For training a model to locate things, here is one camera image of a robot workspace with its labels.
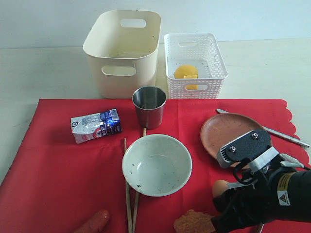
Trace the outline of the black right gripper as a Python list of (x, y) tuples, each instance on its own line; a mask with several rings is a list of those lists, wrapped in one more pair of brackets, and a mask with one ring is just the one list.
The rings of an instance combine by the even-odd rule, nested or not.
[(288, 189), (290, 169), (268, 172), (268, 180), (254, 185), (228, 189), (213, 198), (219, 216), (211, 219), (217, 233), (229, 233), (273, 220), (292, 218), (292, 201)]

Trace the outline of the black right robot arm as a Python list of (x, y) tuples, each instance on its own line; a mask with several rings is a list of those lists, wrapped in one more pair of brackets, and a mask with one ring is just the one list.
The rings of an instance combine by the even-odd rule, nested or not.
[(230, 188), (213, 199), (219, 216), (211, 222), (218, 233), (228, 233), (274, 220), (310, 222), (311, 172), (279, 168), (268, 180)]

